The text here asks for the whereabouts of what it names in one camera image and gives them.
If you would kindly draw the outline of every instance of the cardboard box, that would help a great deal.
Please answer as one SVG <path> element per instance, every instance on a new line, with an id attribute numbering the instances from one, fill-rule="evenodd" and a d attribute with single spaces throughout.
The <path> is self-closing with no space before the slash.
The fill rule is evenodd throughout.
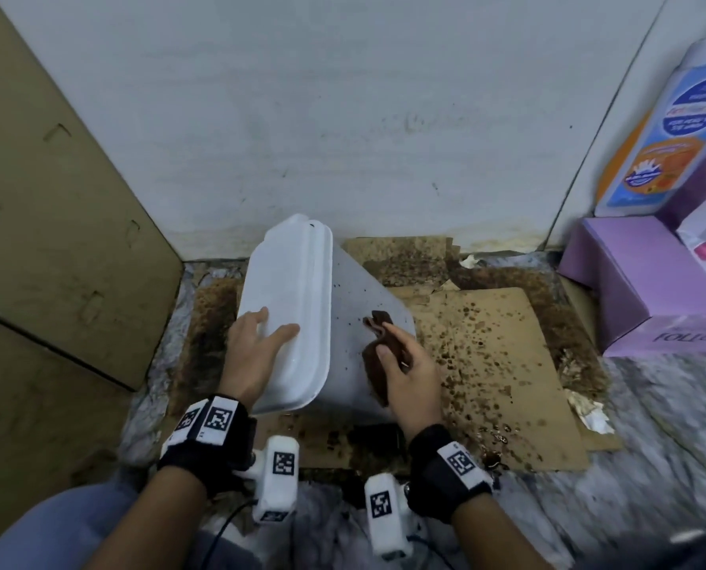
<path id="1" fill-rule="evenodd" d="M 655 217 L 583 219 L 559 273 L 598 292 L 604 355 L 706 352 L 706 273 Z"/>

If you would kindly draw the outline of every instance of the black wrist strap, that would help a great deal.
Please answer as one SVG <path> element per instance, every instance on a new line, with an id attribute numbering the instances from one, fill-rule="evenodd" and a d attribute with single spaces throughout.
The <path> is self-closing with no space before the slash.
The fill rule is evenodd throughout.
<path id="1" fill-rule="evenodd" d="M 408 506 L 422 516 L 450 524 L 453 512 L 479 494 L 492 493 L 493 478 L 480 468 L 448 429 L 436 424 L 408 446 L 412 456 Z"/>
<path id="2" fill-rule="evenodd" d="M 163 444 L 158 469 L 186 469 L 206 487 L 209 498 L 229 489 L 231 471 L 253 463 L 256 421 L 234 398 L 214 394 L 192 404 Z"/>

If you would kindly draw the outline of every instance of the marble floor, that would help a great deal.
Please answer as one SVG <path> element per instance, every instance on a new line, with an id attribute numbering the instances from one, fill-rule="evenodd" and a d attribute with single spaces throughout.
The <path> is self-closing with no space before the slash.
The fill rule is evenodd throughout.
<path id="1" fill-rule="evenodd" d="M 549 268 L 531 259 L 530 267 Z M 241 277 L 241 262 L 188 263 L 177 304 L 149 371 L 133 402 L 120 457 L 149 464 L 166 391 L 187 332 L 195 289 L 213 278 Z M 670 535 L 706 527 L 706 355 L 658 355 L 603 359 L 611 376 L 607 411 L 624 450 L 591 453 L 592 466 L 578 473 L 505 473 L 497 500 L 538 551 L 558 568 L 608 547 L 625 533 Z M 227 538 L 260 556 L 267 568 L 385 568 L 371 555 L 365 511 L 342 500 L 338 488 L 302 483 L 291 524 L 261 527 Z M 215 517 L 208 527 L 218 527 Z M 438 549 L 456 568 L 466 568 L 453 531 L 427 524 Z M 420 553 L 413 568 L 444 568 Z"/>

